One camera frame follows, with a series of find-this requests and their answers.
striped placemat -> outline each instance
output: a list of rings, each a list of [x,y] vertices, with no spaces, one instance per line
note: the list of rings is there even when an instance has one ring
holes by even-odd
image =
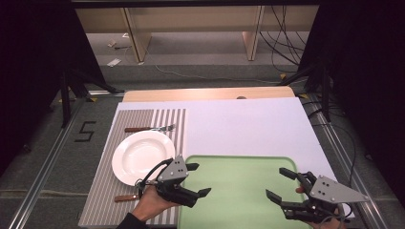
[[[128,212],[131,212],[138,201],[115,203],[118,195],[133,195],[135,187],[119,181],[113,173],[111,161],[119,143],[131,133],[124,133],[126,127],[159,127],[176,123],[176,129],[166,134],[173,140],[176,154],[182,154],[186,123],[185,109],[164,110],[121,110],[116,113],[104,153],[98,164],[96,176],[87,197],[78,226],[85,228],[117,227]],[[175,227],[178,222],[179,207],[164,211],[146,223]]]

human arm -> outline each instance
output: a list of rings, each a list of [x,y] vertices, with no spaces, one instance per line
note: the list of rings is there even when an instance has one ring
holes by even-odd
[[[155,186],[146,188],[142,198],[138,202],[132,213],[128,213],[117,229],[146,229],[146,221],[152,219],[164,210],[179,206],[175,202],[161,198]]]

robotic hand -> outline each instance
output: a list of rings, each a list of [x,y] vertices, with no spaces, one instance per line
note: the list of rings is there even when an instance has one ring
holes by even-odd
[[[312,172],[305,174],[294,173],[286,168],[280,168],[280,174],[290,179],[298,179],[305,189],[308,199],[302,203],[285,202],[276,194],[266,190],[267,197],[281,207],[286,219],[298,219],[321,223],[331,218],[344,218],[341,203],[369,201],[370,198],[348,188],[330,178],[319,176],[316,178]]]
[[[148,180],[162,165],[166,165],[166,167],[160,171],[158,177],[155,180]],[[206,197],[211,191],[211,188],[206,188],[195,193],[181,187],[181,183],[188,177],[188,171],[195,171],[199,166],[197,163],[185,164],[182,156],[162,161],[149,172],[145,179],[137,182],[139,198],[142,197],[146,184],[149,184],[156,186],[156,190],[162,198],[190,208],[193,207],[198,198]]]

human hand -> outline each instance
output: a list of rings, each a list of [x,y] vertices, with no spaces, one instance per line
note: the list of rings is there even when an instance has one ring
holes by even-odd
[[[159,196],[155,186],[148,186],[132,214],[141,221],[147,221],[174,206],[179,206],[179,204],[163,199]]]
[[[302,194],[305,193],[305,189],[303,186],[300,186],[295,189],[296,193]],[[308,222],[304,221],[304,223],[311,226],[313,229],[346,229],[345,223],[339,221],[337,218],[331,218],[330,221],[322,222],[322,223],[315,223],[315,222]]]

printed number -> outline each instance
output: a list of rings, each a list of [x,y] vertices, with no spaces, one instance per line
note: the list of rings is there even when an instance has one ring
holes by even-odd
[[[89,137],[87,137],[87,139],[76,139],[75,142],[87,142],[90,141],[92,139],[93,134],[95,133],[94,131],[84,131],[84,127],[87,124],[96,124],[95,121],[85,121],[83,122],[83,125],[81,125],[81,129],[80,129],[80,134],[88,134]]]

